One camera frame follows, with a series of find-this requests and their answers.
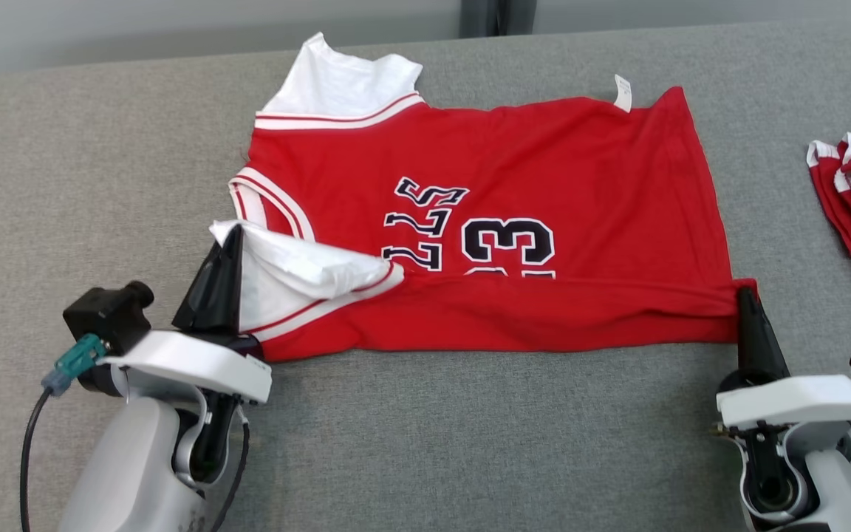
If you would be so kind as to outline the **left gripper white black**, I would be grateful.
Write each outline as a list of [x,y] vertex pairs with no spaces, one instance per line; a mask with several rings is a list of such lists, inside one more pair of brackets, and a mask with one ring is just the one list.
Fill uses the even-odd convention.
[[[239,334],[244,236],[242,226],[234,225],[222,244],[213,243],[175,313],[175,329]],[[125,355],[100,363],[257,403],[267,402],[273,386],[273,371],[263,361],[179,331],[149,331]]]

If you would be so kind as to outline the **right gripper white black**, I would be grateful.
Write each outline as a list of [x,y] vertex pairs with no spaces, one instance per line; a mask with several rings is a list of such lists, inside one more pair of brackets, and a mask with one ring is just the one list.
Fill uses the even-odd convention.
[[737,366],[716,393],[720,424],[753,430],[851,422],[851,378],[813,375],[777,378],[790,370],[770,320],[752,287],[737,290]]

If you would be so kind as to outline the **red jersey number 23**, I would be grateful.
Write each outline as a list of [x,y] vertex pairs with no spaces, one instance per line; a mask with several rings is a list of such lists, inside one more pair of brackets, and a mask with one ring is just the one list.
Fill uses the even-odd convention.
[[711,172],[683,90],[427,104],[422,65],[306,40],[229,182],[239,329],[269,361],[737,341]]

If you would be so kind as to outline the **grey fabric sofa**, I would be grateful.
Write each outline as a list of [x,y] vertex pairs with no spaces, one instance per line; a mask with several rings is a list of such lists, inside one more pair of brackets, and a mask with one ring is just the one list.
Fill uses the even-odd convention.
[[[493,108],[685,89],[737,276],[790,369],[850,371],[851,261],[807,144],[851,132],[851,21],[355,45],[423,65],[423,97]],[[294,52],[0,75],[0,532],[41,378],[94,286],[152,287],[168,326],[233,215],[253,114]],[[735,447],[712,437],[730,346],[580,355],[353,352],[275,366],[222,532],[744,532]]]

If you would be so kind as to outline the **grey metal stand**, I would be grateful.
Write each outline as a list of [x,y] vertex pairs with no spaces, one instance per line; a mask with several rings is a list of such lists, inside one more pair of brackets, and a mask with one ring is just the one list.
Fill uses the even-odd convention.
[[538,0],[460,0],[459,37],[533,34]]

